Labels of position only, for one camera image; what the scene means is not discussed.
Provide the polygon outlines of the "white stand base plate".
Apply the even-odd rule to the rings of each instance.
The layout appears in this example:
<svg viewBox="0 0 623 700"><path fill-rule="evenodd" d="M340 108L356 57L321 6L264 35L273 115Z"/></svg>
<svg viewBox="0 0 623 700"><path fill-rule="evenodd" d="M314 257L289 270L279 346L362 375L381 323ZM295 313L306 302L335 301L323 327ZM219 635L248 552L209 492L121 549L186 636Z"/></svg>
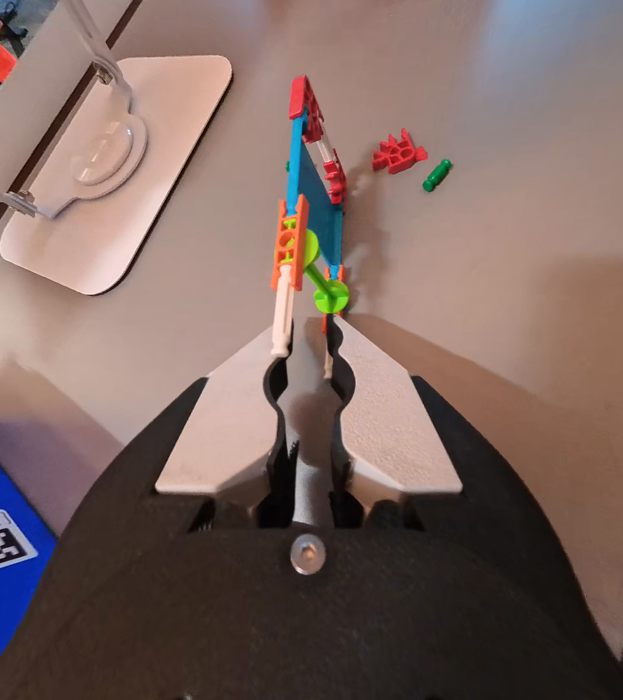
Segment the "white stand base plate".
<svg viewBox="0 0 623 700"><path fill-rule="evenodd" d="M125 277L231 83L220 55L115 60L83 1L65 1L94 83L14 210L4 260L83 295Z"/></svg>

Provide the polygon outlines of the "teal plastic panel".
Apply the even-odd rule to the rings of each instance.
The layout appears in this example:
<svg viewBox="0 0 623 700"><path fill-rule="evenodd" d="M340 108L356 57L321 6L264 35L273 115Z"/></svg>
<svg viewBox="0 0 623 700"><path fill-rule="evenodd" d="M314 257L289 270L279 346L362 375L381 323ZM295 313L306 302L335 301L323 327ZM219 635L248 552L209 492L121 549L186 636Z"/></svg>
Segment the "teal plastic panel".
<svg viewBox="0 0 623 700"><path fill-rule="evenodd" d="M306 117L293 120L290 142L290 172L286 193L288 213L292 214L298 196L303 194L309 202L308 228L317 236L321 256L332 269L342 265L343 213L332 204L311 155L302 140Z"/></svg>

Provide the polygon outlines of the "orange toy clip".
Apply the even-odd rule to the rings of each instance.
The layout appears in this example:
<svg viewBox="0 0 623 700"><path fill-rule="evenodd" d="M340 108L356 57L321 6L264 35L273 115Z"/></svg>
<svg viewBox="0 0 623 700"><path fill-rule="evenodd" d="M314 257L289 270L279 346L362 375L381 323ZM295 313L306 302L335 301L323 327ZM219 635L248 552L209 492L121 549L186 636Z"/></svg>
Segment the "orange toy clip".
<svg viewBox="0 0 623 700"><path fill-rule="evenodd" d="M340 265L340 266L337 267L337 269L334 267L334 272L335 272L335 277L333 278L333 280L334 280L334 281L340 281L340 282L344 283L344 282L345 282L345 269L344 269L344 266L343 266L343 265ZM330 280L332 279L332 269L330 268L330 266L327 266L327 267L325 268L325 271L324 271L324 278L325 278L327 281L330 281ZM322 318L322 325L321 325L322 333L323 333L324 335L327 334L327 319L328 319L328 315L327 315L327 314L324 314L324 315L323 315L323 318Z"/></svg>
<svg viewBox="0 0 623 700"><path fill-rule="evenodd" d="M305 275L307 227L309 219L309 202L300 194L292 214L288 213L287 203L279 201L279 213L274 240L274 258L271 289L278 290L284 267L289 267L290 286L300 292Z"/></svg>

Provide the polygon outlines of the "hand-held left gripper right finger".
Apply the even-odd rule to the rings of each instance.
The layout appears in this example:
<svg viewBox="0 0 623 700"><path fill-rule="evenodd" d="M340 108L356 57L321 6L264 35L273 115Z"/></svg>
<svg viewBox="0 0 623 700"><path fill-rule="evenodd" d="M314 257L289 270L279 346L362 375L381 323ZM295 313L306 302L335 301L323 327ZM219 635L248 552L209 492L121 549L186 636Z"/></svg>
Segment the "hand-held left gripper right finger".
<svg viewBox="0 0 623 700"><path fill-rule="evenodd" d="M337 528L356 528L372 509L414 497L454 496L463 482L416 385L402 364L340 316L327 320L333 422L330 505Z"/></svg>

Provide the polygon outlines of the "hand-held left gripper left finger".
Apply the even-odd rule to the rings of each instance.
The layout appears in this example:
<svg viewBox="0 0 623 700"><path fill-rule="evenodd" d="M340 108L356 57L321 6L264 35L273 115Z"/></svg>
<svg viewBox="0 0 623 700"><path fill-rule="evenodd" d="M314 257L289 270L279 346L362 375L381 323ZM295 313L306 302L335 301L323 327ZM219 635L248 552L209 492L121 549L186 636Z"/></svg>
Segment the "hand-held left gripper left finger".
<svg viewBox="0 0 623 700"><path fill-rule="evenodd" d="M291 455L279 398L286 359L266 328L205 378L156 480L160 494L233 503L262 528L291 522Z"/></svg>

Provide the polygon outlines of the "lime green spool rod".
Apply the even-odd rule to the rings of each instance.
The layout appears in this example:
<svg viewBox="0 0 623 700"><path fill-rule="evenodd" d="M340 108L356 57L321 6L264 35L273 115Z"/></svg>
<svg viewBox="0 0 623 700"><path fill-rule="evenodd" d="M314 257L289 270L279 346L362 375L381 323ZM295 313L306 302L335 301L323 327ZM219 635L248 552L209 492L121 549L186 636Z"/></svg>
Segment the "lime green spool rod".
<svg viewBox="0 0 623 700"><path fill-rule="evenodd" d="M314 299L318 310L323 314L338 314L349 302L349 289L340 282L331 279L327 281L316 267L320 257L320 247L316 234L307 229L307 250L305 275L315 285Z"/></svg>

